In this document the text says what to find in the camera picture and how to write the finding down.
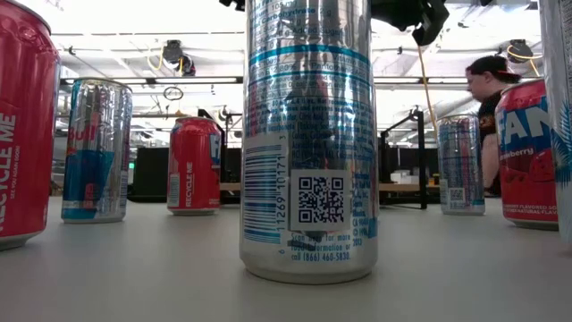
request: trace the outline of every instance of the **silver can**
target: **silver can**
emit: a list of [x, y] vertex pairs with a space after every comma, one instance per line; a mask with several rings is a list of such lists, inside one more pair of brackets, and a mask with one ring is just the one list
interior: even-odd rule
[[559, 230], [572, 243], [572, 1], [543, 0], [540, 10]]
[[127, 202], [131, 89], [81, 79], [71, 94], [63, 180], [65, 223], [122, 221]]
[[379, 208], [369, 1], [247, 13], [240, 257], [286, 283], [365, 276]]
[[441, 210], [445, 215], [484, 214], [479, 121], [474, 114], [437, 121]]

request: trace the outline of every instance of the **person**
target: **person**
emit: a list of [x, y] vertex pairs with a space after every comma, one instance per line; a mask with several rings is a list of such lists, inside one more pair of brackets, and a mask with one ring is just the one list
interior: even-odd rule
[[478, 111], [483, 159], [483, 184], [489, 196], [500, 196], [499, 150], [494, 110], [501, 92], [520, 81], [521, 76], [509, 71], [507, 59], [495, 55], [479, 58], [465, 70], [468, 91], [481, 103]]

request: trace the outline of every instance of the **barcode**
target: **barcode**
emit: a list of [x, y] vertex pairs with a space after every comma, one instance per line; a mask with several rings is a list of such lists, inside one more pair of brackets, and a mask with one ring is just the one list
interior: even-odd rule
[[178, 207], [179, 206], [179, 195], [180, 195], [181, 180], [179, 174], [169, 175], [169, 192], [167, 197], [168, 207]]
[[449, 188], [449, 202], [465, 203], [465, 188]]
[[282, 229], [286, 223], [287, 209], [287, 166], [282, 144], [245, 147], [244, 191], [242, 223], [244, 238], [253, 242], [280, 244]]
[[125, 215], [125, 209], [127, 207], [127, 184], [129, 180], [129, 172], [122, 171], [122, 184], [121, 192], [119, 194], [119, 207], [122, 210], [122, 214]]
[[339, 231], [351, 226], [351, 180], [345, 170], [292, 170], [291, 229]]

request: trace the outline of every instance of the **can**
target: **can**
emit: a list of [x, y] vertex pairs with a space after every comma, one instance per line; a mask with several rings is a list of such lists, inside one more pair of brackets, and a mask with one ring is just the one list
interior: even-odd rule
[[0, 250], [46, 228], [60, 58], [50, 28], [0, 0]]
[[539, 5], [559, 231], [562, 240], [572, 244], [572, 1], [541, 1]]
[[445, 116], [437, 120], [437, 128], [442, 213], [483, 215], [483, 168], [477, 116]]
[[247, 13], [240, 258], [285, 283], [363, 277], [379, 209], [369, 1]]
[[221, 204], [220, 173], [221, 132], [216, 122], [205, 117], [177, 119], [169, 147], [169, 211], [177, 216], [215, 213]]
[[505, 89], [495, 120], [502, 213], [517, 226], [558, 230], [544, 79]]
[[65, 223], [111, 223], [125, 217], [131, 111], [131, 89], [120, 82], [74, 82], [63, 178]]

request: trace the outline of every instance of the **cable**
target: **cable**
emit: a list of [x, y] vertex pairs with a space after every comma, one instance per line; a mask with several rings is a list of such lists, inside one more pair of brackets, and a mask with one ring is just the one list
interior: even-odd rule
[[520, 58], [520, 59], [540, 59], [540, 58], [543, 58], [542, 55], [538, 55], [538, 56], [522, 56], [522, 55], [514, 54], [514, 53], [512, 53], [512, 52], [510, 51], [510, 49], [511, 49], [512, 47], [513, 47], [512, 45], [510, 45], [510, 46], [507, 47], [507, 53], [509, 53], [509, 55], [515, 56], [516, 58]]
[[536, 73], [536, 77], [540, 77], [540, 73], [538, 72], [538, 70], [536, 69], [536, 65], [534, 64], [534, 61], [532, 59], [528, 60], [530, 62], [530, 65], [533, 66], [533, 70]]
[[425, 88], [425, 96], [427, 97], [427, 107], [429, 108], [431, 123], [433, 123], [433, 135], [435, 136], [435, 141], [437, 141], [437, 122], [435, 121], [435, 114], [433, 113], [433, 108], [431, 107], [431, 99], [429, 99], [429, 86], [427, 85], [427, 75], [425, 75], [425, 63], [423, 62], [423, 53], [421, 52], [420, 46], [417, 46], [417, 52], [419, 53], [419, 62], [421, 63], [421, 73], [423, 74], [423, 86]]
[[164, 51], [164, 47], [161, 47], [161, 54], [159, 55], [159, 66], [157, 67], [151, 63], [151, 55], [153, 53], [151, 53], [151, 48], [149, 48], [149, 50], [148, 50], [149, 55], [147, 55], [147, 64], [149, 65], [149, 67], [153, 68], [156, 71], [161, 69], [161, 67], [163, 66], [163, 51]]

